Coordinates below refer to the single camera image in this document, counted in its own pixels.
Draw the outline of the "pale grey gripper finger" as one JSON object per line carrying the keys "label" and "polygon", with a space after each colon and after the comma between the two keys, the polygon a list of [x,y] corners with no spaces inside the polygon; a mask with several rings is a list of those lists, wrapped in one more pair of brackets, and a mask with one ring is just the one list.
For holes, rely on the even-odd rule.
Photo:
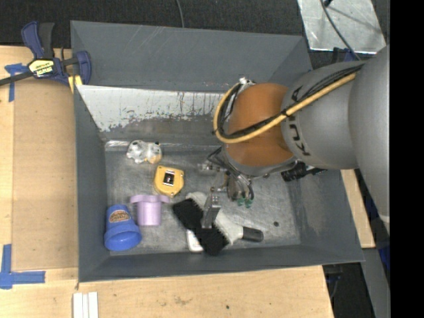
{"label": "pale grey gripper finger", "polygon": [[210,162],[204,162],[197,165],[197,171],[200,174],[216,174],[221,171],[221,167]]}
{"label": "pale grey gripper finger", "polygon": [[219,196],[210,194],[207,196],[205,205],[203,206],[203,217],[201,219],[201,226],[203,229],[211,229],[219,211],[221,204],[219,203]]}

